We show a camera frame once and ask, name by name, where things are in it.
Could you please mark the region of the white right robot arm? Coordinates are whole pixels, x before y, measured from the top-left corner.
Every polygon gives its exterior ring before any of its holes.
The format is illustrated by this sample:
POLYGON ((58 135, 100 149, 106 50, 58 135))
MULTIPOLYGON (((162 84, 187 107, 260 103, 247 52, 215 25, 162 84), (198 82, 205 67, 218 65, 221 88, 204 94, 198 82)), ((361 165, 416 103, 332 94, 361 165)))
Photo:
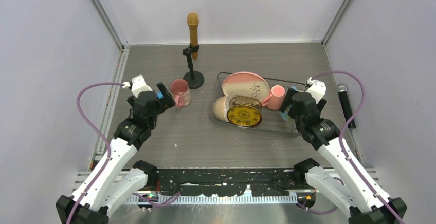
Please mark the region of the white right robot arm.
POLYGON ((280 111, 294 119, 296 130, 304 141, 321 154, 335 169, 334 179, 312 158, 294 165, 296 186, 311 186, 339 208, 348 223, 404 223, 407 205, 401 198, 392 198, 359 164, 338 127, 320 116, 326 100, 315 99, 308 91, 290 88, 280 111))

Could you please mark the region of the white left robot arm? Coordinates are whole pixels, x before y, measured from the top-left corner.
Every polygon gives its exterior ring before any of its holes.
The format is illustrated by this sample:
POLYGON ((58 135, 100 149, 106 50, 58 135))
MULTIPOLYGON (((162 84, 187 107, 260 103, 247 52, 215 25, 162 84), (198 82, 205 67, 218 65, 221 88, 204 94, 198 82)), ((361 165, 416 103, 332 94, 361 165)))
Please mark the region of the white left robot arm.
POLYGON ((156 127, 158 115, 175 106, 165 85, 157 83, 155 92, 145 82, 125 82, 132 96, 129 116, 107 141, 107 150, 86 180, 72 193, 62 195, 56 202, 61 223, 108 223, 113 213, 139 189, 157 186, 157 168, 137 161, 128 174, 116 181, 125 164, 138 152, 156 127))

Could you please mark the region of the blue mug yellow inside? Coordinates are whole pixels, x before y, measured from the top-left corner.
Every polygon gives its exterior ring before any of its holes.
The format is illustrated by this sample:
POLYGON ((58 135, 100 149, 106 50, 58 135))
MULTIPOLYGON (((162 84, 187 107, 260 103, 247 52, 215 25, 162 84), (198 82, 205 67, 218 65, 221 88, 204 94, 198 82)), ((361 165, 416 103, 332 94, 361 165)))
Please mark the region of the blue mug yellow inside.
POLYGON ((288 106, 286 107, 285 111, 283 111, 283 112, 280 113, 281 118, 282 118, 284 121, 286 121, 286 122, 289 122, 289 121, 291 120, 290 115, 288 114, 288 112, 290 111, 291 107, 292 107, 291 104, 288 105, 288 106))

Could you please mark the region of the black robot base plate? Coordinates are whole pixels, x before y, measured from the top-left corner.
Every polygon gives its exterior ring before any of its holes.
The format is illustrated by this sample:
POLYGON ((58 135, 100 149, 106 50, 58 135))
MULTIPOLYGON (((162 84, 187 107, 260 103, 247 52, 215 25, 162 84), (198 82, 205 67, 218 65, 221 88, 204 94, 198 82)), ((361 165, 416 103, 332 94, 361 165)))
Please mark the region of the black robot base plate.
POLYGON ((256 197, 285 196, 290 191, 314 194, 315 189, 303 181, 293 169, 159 169, 154 189, 165 196, 231 197, 251 191, 256 197))

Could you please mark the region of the pink patterned mug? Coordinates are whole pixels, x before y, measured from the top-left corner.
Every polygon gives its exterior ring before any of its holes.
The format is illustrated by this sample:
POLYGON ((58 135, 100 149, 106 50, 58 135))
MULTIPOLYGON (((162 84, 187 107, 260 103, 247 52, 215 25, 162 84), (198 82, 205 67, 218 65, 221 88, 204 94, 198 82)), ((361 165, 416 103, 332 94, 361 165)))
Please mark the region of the pink patterned mug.
POLYGON ((191 103, 190 87, 184 79, 175 79, 170 84, 170 92, 178 108, 185 107, 191 103))

